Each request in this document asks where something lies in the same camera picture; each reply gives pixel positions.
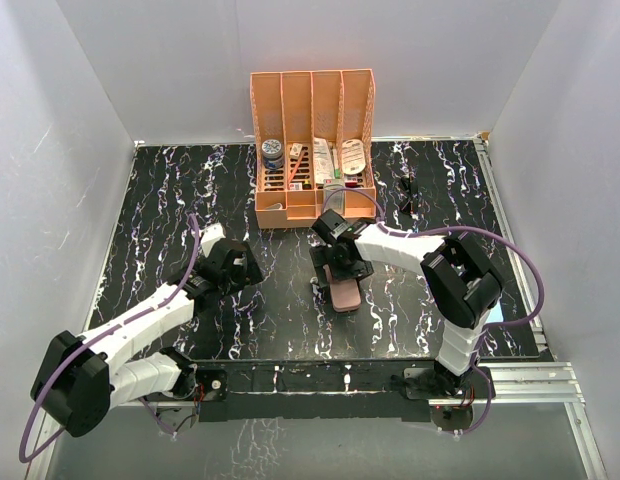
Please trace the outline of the pink glasses case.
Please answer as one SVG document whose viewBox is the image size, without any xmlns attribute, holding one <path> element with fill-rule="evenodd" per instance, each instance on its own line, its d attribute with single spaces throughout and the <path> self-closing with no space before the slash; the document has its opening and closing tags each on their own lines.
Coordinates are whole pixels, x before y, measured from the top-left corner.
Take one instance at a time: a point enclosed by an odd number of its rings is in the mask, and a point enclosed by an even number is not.
<svg viewBox="0 0 620 480">
<path fill-rule="evenodd" d="M 328 266 L 324 266 L 329 296 L 335 312 L 356 311 L 361 305 L 359 284 L 355 279 L 336 280 Z"/>
</svg>

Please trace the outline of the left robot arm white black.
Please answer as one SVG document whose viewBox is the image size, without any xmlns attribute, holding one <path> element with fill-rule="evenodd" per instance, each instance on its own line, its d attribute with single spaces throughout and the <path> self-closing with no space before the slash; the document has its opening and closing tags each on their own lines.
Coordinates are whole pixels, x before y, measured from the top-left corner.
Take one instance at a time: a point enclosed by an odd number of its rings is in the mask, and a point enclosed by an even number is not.
<svg viewBox="0 0 620 480">
<path fill-rule="evenodd" d="M 154 294 L 115 319 L 78 336 L 50 342 L 31 398 L 73 437 L 93 430 L 113 408 L 160 393 L 193 396 L 193 361 L 166 347 L 137 359 L 141 350 L 189 322 L 195 308 L 256 285 L 263 274 L 247 242 L 214 235 L 194 265 L 175 271 Z"/>
</svg>

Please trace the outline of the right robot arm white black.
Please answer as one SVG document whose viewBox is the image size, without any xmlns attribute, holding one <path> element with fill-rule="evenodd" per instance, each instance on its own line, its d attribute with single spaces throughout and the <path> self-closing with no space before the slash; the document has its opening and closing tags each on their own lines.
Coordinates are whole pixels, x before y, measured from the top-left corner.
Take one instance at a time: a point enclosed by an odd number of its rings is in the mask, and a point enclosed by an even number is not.
<svg viewBox="0 0 620 480">
<path fill-rule="evenodd" d="M 468 389 L 484 326 L 503 290 L 498 269 L 469 234 L 418 234 L 366 218 L 350 223 L 332 209 L 312 230 L 323 241 L 310 249 L 313 267 L 336 311 L 358 308 L 360 281 L 374 273 L 375 262 L 425 277 L 444 331 L 434 365 L 417 385 L 450 397 Z"/>
</svg>

